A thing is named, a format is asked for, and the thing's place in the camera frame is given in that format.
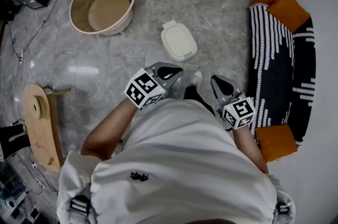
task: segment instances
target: black logo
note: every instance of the black logo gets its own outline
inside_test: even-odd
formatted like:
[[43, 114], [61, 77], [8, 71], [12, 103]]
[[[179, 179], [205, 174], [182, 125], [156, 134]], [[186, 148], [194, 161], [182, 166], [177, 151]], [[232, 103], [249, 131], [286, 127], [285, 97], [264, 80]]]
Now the black logo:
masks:
[[146, 73], [135, 79], [135, 82], [148, 94], [157, 87], [156, 82]]
[[144, 181], [147, 181], [149, 179], [149, 176], [148, 175], [145, 175], [144, 173], [141, 175], [141, 174], [138, 174], [137, 172], [132, 172], [130, 174], [130, 178], [132, 178], [133, 180], [140, 180], [141, 182], [144, 182]]
[[149, 99], [144, 103], [143, 107], [156, 103], [156, 101], [158, 101], [161, 96], [162, 95], [155, 95], [155, 96], [149, 97]]
[[134, 84], [130, 84], [130, 87], [127, 90], [127, 95], [129, 95], [137, 105], [141, 104], [144, 99], [144, 95], [135, 87]]
[[234, 109], [236, 110], [240, 118], [247, 116], [248, 114], [253, 113], [254, 111], [250, 107], [246, 99], [233, 104]]
[[251, 115], [251, 116], [249, 116], [247, 118], [244, 118], [244, 119], [240, 120], [239, 123], [238, 123], [238, 127], [241, 127], [243, 125], [247, 125], [251, 121], [251, 119], [253, 118], [253, 116], [254, 115]]
[[227, 111], [224, 113], [224, 119], [227, 120], [232, 127], [236, 124], [236, 119]]

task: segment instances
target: wooden board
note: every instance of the wooden board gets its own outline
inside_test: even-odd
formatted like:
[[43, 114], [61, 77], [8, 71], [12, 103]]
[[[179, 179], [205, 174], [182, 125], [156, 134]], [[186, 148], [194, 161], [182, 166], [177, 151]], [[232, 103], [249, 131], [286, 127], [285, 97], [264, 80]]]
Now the wooden board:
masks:
[[[40, 97], [45, 108], [44, 116], [41, 119], [36, 118], [32, 108], [34, 96]], [[24, 90], [24, 117], [32, 152], [40, 165], [51, 172], [57, 172], [63, 165], [63, 157], [53, 100], [53, 97], [47, 96], [38, 85], [29, 84]]]

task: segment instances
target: leg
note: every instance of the leg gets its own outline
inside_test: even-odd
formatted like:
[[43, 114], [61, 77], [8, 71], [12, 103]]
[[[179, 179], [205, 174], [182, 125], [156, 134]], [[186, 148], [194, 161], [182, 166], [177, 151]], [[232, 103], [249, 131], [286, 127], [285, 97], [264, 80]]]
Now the leg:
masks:
[[6, 144], [1, 143], [4, 159], [9, 157], [11, 154], [16, 153], [20, 149], [28, 146], [31, 146], [31, 143], [27, 135], [17, 137], [11, 142], [7, 142]]
[[13, 125], [0, 128], [0, 141], [10, 139], [13, 136], [23, 133], [23, 125]]
[[202, 82], [202, 72], [196, 71], [193, 76], [191, 77], [190, 85], [185, 89], [184, 98], [183, 99], [192, 99], [197, 102], [200, 102], [208, 111], [210, 111], [213, 116], [215, 116], [215, 112], [213, 111], [212, 107], [208, 105], [202, 97], [197, 92], [197, 87]]
[[189, 87], [187, 87], [185, 89], [183, 99], [192, 99], [192, 100], [195, 100], [197, 102], [200, 102], [204, 107], [206, 107], [208, 109], [208, 111], [210, 111], [215, 116], [215, 113], [214, 113], [212, 107], [210, 105], [208, 105], [206, 102], [204, 102], [202, 97], [197, 92], [197, 88], [194, 85], [190, 85]]

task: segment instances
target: wooden stand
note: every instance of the wooden stand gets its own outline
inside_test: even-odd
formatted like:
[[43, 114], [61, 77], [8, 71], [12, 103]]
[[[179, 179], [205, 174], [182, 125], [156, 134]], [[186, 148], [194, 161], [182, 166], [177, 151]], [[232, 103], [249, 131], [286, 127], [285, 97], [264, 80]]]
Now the wooden stand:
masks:
[[71, 89], [46, 94], [49, 86], [29, 84], [24, 90], [23, 108], [25, 124], [32, 152], [45, 169], [57, 172], [63, 165], [63, 157], [56, 126], [54, 96]]

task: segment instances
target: black and white striped blanket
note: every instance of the black and white striped blanket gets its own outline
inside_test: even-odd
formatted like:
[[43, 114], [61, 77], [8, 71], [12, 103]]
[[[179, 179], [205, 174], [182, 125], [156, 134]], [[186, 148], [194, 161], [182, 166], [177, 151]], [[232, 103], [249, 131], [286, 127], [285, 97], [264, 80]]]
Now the black and white striped blanket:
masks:
[[315, 49], [309, 18], [292, 34], [266, 11], [250, 7], [251, 63], [247, 96], [256, 116], [250, 129], [288, 123], [298, 146], [306, 133], [315, 86]]

